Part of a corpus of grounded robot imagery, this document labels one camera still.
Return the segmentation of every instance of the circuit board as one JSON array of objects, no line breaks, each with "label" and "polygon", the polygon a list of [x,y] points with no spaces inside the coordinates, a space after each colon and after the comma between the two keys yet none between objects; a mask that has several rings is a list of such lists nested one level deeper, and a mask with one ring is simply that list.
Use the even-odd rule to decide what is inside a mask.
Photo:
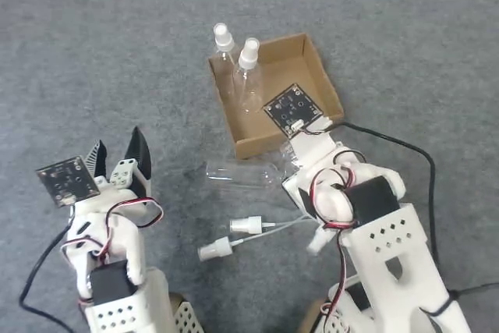
[{"label": "circuit board", "polygon": [[57,207],[64,207],[99,195],[99,189],[80,156],[37,170]]},{"label": "circuit board", "polygon": [[322,116],[322,111],[313,100],[294,83],[277,97],[264,106],[265,113],[275,125],[289,138],[293,138],[299,130],[292,129],[291,125],[303,120],[306,128]]}]

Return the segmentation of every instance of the ventilation hole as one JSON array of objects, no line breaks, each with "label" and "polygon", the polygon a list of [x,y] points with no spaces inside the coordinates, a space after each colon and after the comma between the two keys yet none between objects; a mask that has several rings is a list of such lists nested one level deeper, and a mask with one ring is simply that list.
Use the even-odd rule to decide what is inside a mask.
[{"label": "ventilation hole", "polygon": [[81,228],[78,229],[76,234],[79,235],[79,234],[85,232],[85,229],[88,228],[89,226],[90,226],[90,221],[87,221],[85,224],[81,225]]}]

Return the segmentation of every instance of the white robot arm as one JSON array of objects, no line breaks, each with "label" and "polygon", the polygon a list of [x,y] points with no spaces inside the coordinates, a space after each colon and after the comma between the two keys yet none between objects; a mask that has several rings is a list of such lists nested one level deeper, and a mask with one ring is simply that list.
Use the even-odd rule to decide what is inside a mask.
[{"label": "white robot arm", "polygon": [[[172,308],[165,275],[146,267],[140,229],[161,220],[163,209],[150,197],[145,138],[134,129],[126,156],[109,181],[106,154],[99,142],[85,161],[74,158],[38,172],[60,207],[74,207],[61,251],[76,272],[79,303],[90,331],[202,333],[191,305],[176,298]],[[143,221],[147,203],[158,213],[144,225],[135,224]]]},{"label": "white robot arm", "polygon": [[[400,175],[361,162],[358,151],[321,132],[331,122],[318,119],[291,139],[300,170],[283,187],[319,226],[308,246],[317,254],[337,236],[343,279],[329,291],[323,313],[311,331],[469,333],[456,301],[430,319],[423,311],[439,310],[449,294],[426,246],[426,234],[405,195]],[[357,275],[345,275],[346,248]],[[387,264],[402,267],[397,277]]]}]

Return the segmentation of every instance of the open cardboard tray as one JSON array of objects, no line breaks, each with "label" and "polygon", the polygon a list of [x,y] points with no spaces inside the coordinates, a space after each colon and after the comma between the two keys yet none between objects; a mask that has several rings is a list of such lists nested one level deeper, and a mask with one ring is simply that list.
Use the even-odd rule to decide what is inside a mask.
[{"label": "open cardboard tray", "polygon": [[[264,103],[297,83],[324,115],[333,121],[343,117],[342,104],[308,35],[296,34],[263,42],[258,62],[263,74]],[[209,63],[234,142],[235,156],[244,159],[278,149],[286,140],[284,133],[264,110],[245,114],[222,97],[220,88],[231,84],[232,74],[224,70],[215,58],[210,58]]]}]

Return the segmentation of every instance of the gray carpet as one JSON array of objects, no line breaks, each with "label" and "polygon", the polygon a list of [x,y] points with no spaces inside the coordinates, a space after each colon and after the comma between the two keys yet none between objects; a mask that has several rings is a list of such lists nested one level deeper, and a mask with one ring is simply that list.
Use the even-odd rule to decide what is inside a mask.
[{"label": "gray carpet", "polygon": [[[225,21],[238,41],[305,31],[334,78],[348,118],[426,148],[435,158],[438,244],[450,288],[499,279],[498,0],[0,0],[0,331],[53,332],[16,298],[67,212],[34,169],[85,154],[101,138],[108,168],[132,128],[146,135],[154,195],[166,219],[144,231],[147,259],[195,306],[206,332],[291,332],[338,281],[338,256],[305,247],[313,226],[200,264],[196,248],[230,218],[298,212],[280,192],[229,199],[200,166],[231,154],[207,56]],[[399,170],[423,224],[426,162],[369,136],[336,138]],[[497,292],[463,297],[473,331],[498,331]],[[87,331],[74,274],[55,253],[29,302]]]}]

